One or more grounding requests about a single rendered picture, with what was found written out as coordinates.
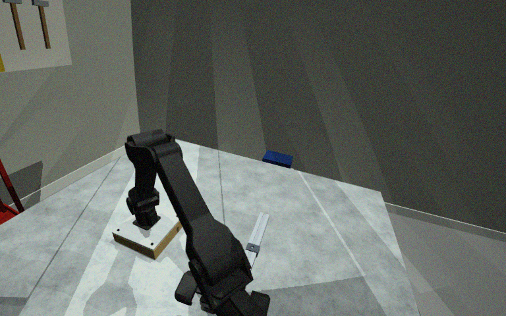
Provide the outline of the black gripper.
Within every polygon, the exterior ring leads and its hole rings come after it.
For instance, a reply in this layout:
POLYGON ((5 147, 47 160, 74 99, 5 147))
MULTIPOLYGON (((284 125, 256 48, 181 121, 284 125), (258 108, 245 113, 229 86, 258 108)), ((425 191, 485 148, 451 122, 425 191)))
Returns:
MULTIPOLYGON (((175 299, 183 304, 192 305, 192 299, 195 293, 201 294, 200 290, 196 285, 196 281, 192 276, 192 273, 190 271, 187 271, 186 273, 183 274, 183 277, 181 278, 177 286, 177 289, 175 290, 175 299)), ((258 304, 258 306, 267 315, 270 302, 269 295, 252 291, 250 297, 258 304)), ((201 296, 200 298, 200 305, 201 310, 211 314, 216 314, 215 312, 217 311, 216 310, 217 308, 212 311, 209 305, 204 300, 203 296, 201 296)))

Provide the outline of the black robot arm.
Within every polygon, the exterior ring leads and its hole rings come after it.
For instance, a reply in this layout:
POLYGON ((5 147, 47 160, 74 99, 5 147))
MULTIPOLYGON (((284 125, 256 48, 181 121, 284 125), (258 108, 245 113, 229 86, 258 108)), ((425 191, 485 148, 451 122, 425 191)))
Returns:
POLYGON ((135 168, 135 187, 126 204, 136 220, 149 230, 161 216, 158 175, 186 234, 185 251, 196 285, 217 316, 267 316, 245 290, 253 281, 244 249, 229 227, 214 219, 194 183, 175 136, 162 129, 128 136, 125 151, 135 168))

